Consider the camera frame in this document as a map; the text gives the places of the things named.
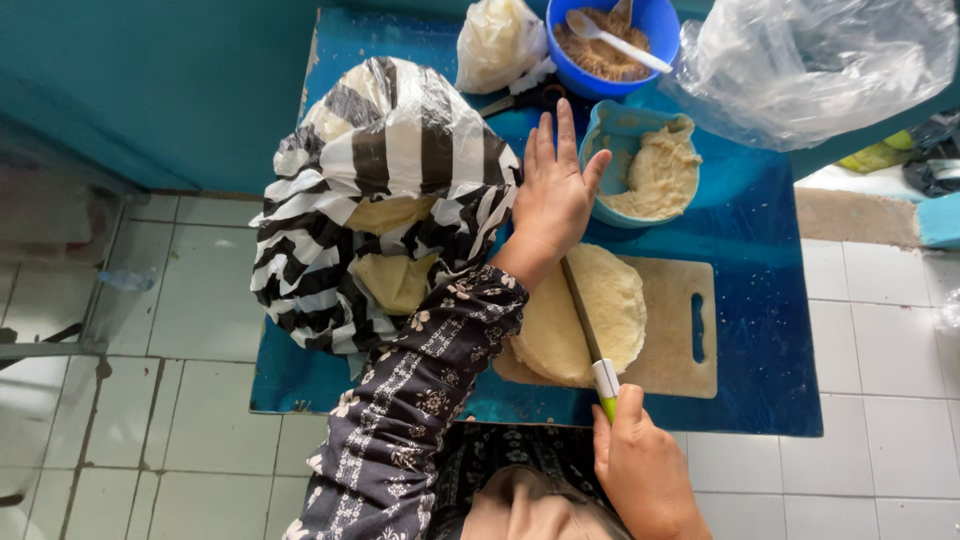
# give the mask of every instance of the cutting board handle hole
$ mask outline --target cutting board handle hole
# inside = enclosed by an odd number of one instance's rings
[[[699,292],[690,297],[690,320],[693,321],[693,360],[698,364],[704,361],[704,317],[701,309],[704,297]]]

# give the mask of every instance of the spoon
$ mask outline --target spoon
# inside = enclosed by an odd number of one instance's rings
[[[590,17],[586,16],[580,10],[567,10],[566,11],[566,24],[570,27],[570,30],[573,31],[579,37],[586,39],[600,39],[607,44],[609,44],[614,49],[620,51],[621,53],[627,55],[628,57],[642,63],[643,65],[649,67],[650,69],[656,69],[662,73],[670,73],[673,71],[673,68],[670,67],[670,64],[662,61],[661,59],[653,56],[652,54],[644,51],[643,49],[634,47],[630,43],[620,39],[617,36],[609,32],[604,32],[597,28],[596,23],[590,20]]]
[[[627,22],[634,20],[634,0],[617,0],[616,5],[610,10],[610,14],[619,15]]]

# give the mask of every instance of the floral sleeve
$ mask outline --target floral sleeve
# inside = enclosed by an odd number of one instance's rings
[[[420,305],[372,369],[330,413],[330,435],[307,459],[314,474],[285,538],[414,540],[426,531],[433,456],[473,380],[520,329],[528,294],[492,266]]]

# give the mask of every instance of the hand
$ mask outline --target hand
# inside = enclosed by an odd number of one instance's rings
[[[593,406],[593,451],[597,478],[634,538],[712,538],[693,498],[684,453],[673,435],[654,426],[639,386],[620,386],[612,427]]]
[[[584,235],[600,177],[613,157],[610,150],[597,152],[580,174],[573,111],[565,99],[557,102],[557,130],[556,151],[549,112],[540,117],[538,128],[530,130],[523,153],[523,186],[514,202],[514,233],[491,260],[528,290],[536,288]]]

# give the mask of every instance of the black and white striped bag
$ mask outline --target black and white striped bag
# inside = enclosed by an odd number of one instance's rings
[[[429,67],[371,58],[310,108],[274,155],[251,291],[302,347],[349,355],[392,339],[404,317],[384,314],[353,273],[368,253],[438,253],[429,284],[483,264],[519,179],[516,156],[456,89]],[[379,237],[344,227],[361,200],[437,197],[422,221]]]

